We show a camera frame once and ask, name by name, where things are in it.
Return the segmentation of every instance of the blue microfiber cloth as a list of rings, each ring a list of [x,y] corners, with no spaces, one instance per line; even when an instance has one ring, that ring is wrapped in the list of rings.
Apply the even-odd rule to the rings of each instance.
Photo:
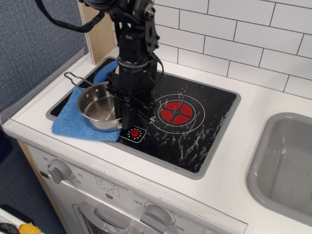
[[[94,83],[99,83],[107,80],[106,74],[113,72],[118,67],[117,61],[113,61],[100,70],[94,78]],[[52,133],[67,137],[74,137],[87,140],[104,140],[117,141],[120,130],[113,132],[101,132],[93,129],[85,121],[82,114],[77,108],[77,99],[82,91],[76,88],[68,102],[62,109],[61,113],[54,121]]]

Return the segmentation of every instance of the gray knob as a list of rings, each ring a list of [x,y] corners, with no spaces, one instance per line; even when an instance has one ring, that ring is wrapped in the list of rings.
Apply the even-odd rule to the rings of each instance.
[[[162,208],[150,205],[141,217],[141,222],[159,233],[164,233],[171,221],[170,215]]]
[[[67,179],[72,173],[70,168],[58,159],[53,159],[50,162],[48,165],[48,172],[56,184],[59,184],[62,180]]]

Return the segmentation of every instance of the sink basin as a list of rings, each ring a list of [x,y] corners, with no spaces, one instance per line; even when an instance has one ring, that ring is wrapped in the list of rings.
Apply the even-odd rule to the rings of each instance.
[[[247,187],[267,209],[312,226],[312,118],[280,113],[267,121]]]

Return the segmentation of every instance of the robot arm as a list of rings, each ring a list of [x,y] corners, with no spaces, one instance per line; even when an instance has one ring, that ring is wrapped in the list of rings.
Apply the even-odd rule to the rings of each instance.
[[[107,90],[115,96],[116,117],[122,119],[122,129],[132,127],[138,116],[152,122],[155,103],[151,90],[156,83],[157,63],[160,62],[154,54],[160,37],[155,29],[152,0],[78,0],[100,11],[83,27],[54,20],[42,0],[35,1],[52,23],[78,32],[89,32],[104,14],[110,15],[119,46],[119,74],[108,74]]]

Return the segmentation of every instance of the metal saucepan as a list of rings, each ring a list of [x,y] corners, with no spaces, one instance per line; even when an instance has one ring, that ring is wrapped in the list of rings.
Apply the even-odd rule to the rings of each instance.
[[[106,90],[108,82],[92,84],[84,78],[76,77],[91,85],[86,89],[82,89],[67,74],[76,76],[71,72],[64,74],[76,87],[82,90],[77,99],[77,108],[86,122],[98,131],[111,132],[121,129],[121,118],[115,116],[114,96]]]

